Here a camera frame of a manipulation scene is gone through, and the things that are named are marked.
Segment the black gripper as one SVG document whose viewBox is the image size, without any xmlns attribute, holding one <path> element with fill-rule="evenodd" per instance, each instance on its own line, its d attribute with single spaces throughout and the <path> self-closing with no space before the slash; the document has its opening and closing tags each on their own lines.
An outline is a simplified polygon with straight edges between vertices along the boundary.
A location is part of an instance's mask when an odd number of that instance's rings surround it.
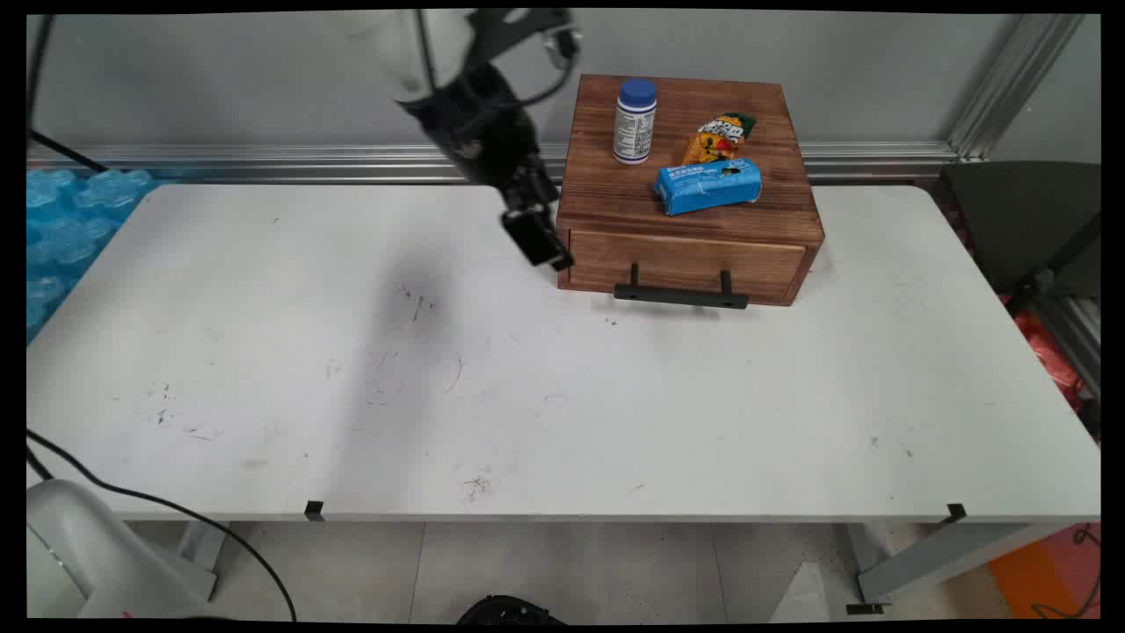
<svg viewBox="0 0 1125 633">
<path fill-rule="evenodd" d="M 534 124 L 508 81 L 490 63 L 474 67 L 435 94 L 400 103 L 466 180 L 512 189 L 501 225 L 531 266 L 573 266 L 551 216 L 560 193 L 540 156 Z"/>
</svg>

